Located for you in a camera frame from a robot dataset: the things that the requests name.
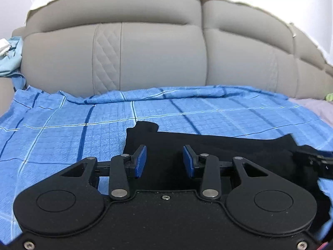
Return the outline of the black pants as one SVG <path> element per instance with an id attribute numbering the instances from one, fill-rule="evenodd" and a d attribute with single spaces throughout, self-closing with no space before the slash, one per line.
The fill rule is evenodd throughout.
<path id="1" fill-rule="evenodd" d="M 153 245 L 187 249 L 308 249 L 332 241 L 332 202 L 318 185 L 332 155 L 292 135 L 242 139 L 168 133 L 140 121 L 124 153 L 138 162 L 129 181 L 134 225 Z"/>

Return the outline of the lavender blanket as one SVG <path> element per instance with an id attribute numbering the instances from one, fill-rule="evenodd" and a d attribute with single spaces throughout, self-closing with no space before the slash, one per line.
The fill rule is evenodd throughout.
<path id="1" fill-rule="evenodd" d="M 318 99 L 296 99 L 289 98 L 289 101 L 301 105 L 319 116 L 328 125 L 333 126 L 333 105 L 332 102 Z"/>

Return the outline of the blue plaid bed sheet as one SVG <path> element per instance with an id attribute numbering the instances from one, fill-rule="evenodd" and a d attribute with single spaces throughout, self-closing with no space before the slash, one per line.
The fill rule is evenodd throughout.
<path id="1" fill-rule="evenodd" d="M 85 158 L 107 161 L 138 121 L 161 131 L 250 139 L 291 134 L 332 150 L 332 127 L 287 96 L 248 86 L 160 87 L 76 98 L 29 87 L 1 117 L 1 241 L 20 234 L 12 206 L 27 187 Z"/>

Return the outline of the light blue folded cloth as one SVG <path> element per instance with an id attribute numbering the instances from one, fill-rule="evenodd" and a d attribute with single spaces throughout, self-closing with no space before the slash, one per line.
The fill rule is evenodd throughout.
<path id="1" fill-rule="evenodd" d="M 20 70 L 23 40 L 22 37 L 15 36 L 8 39 L 8 42 L 11 48 L 4 56 L 1 56 L 1 77 L 11 79 L 15 90 L 23 89 L 26 86 L 26 79 Z"/>

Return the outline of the beige padded headboard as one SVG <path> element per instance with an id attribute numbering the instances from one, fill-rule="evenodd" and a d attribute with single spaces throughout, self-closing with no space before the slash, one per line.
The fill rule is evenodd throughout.
<path id="1" fill-rule="evenodd" d="M 300 99 L 332 92 L 332 67 L 302 31 L 225 0 L 58 0 L 14 35 L 24 41 L 27 83 L 49 93 L 204 85 Z"/>

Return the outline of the white cloth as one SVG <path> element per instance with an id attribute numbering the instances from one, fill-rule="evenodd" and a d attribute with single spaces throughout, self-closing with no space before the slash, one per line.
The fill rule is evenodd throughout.
<path id="1" fill-rule="evenodd" d="M 11 48 L 11 44 L 8 42 L 7 39 L 1 38 L 0 39 L 0 56 L 4 56 Z"/>

